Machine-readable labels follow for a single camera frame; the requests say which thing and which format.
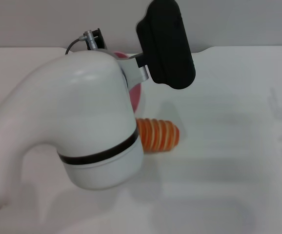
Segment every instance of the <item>white table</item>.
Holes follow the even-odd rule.
[[[0,101],[64,52],[1,48]],[[142,84],[136,116],[177,124],[172,152],[147,155],[119,187],[85,191],[53,147],[38,146],[20,196],[0,210],[0,234],[282,234],[282,47],[213,47],[193,59],[185,90]]]

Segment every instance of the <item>pink object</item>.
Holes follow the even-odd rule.
[[[114,54],[117,55],[119,58],[128,58],[129,57],[127,54],[120,52],[120,51],[115,51]],[[133,87],[129,91],[129,95],[130,95],[130,101],[131,101],[132,109],[135,112],[137,107],[138,107],[139,101],[140,101],[141,84],[138,84],[135,87]]]

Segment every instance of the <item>black component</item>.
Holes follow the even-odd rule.
[[[65,52],[66,55],[68,54],[68,52],[69,52],[69,50],[72,48],[72,46],[75,45],[76,42],[78,42],[78,41],[79,41],[79,39],[74,40],[74,41],[67,47],[66,52]]]
[[[88,40],[87,40],[87,39],[85,39],[84,41],[86,42],[86,45],[87,45],[87,50],[91,50],[91,49],[90,49],[90,46],[89,46],[89,42],[88,42]]]
[[[144,67],[147,64],[143,53],[131,56],[129,58],[130,59],[135,58],[137,61],[138,67]]]
[[[195,67],[174,0],[153,0],[136,31],[143,50],[139,61],[146,62],[155,83],[184,89],[193,82]]]
[[[60,156],[62,162],[71,164],[71,165],[83,165],[83,164],[100,162],[100,161],[109,159],[111,157],[114,157],[120,154],[121,152],[123,152],[124,150],[128,149],[130,146],[132,146],[136,142],[138,136],[139,136],[139,132],[138,132],[138,129],[136,128],[133,134],[127,140],[123,141],[119,145],[114,146],[113,148],[109,150],[105,150],[100,153],[96,153],[96,154],[88,155],[88,156],[81,156],[81,157],[67,157],[59,153],[58,155]]]
[[[94,31],[92,32],[92,35],[95,37],[95,38],[94,38],[94,41],[96,42],[97,47],[98,47],[99,49],[105,49],[105,50],[107,50],[107,47],[106,47],[104,38],[103,38],[102,33],[101,33],[101,30],[100,30],[99,28],[98,28],[97,30],[94,30]]]

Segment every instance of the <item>white surface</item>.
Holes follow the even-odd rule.
[[[0,100],[60,53],[0,49]],[[127,183],[86,191],[55,148],[38,146],[19,197],[0,210],[0,234],[282,234],[282,47],[214,47],[193,59],[185,90],[142,84],[136,116],[173,121],[172,152],[147,155]]]
[[[32,147],[48,143],[64,156],[93,155],[128,139],[136,126],[125,77],[112,56],[81,51],[39,67],[0,105],[0,207],[15,194],[22,157]],[[142,149],[135,149],[129,161],[124,156],[68,167],[68,174],[82,188],[114,186],[141,167]]]

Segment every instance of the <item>orange striped object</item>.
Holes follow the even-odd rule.
[[[145,152],[170,151],[179,143],[179,129],[170,121],[138,118],[137,127]]]

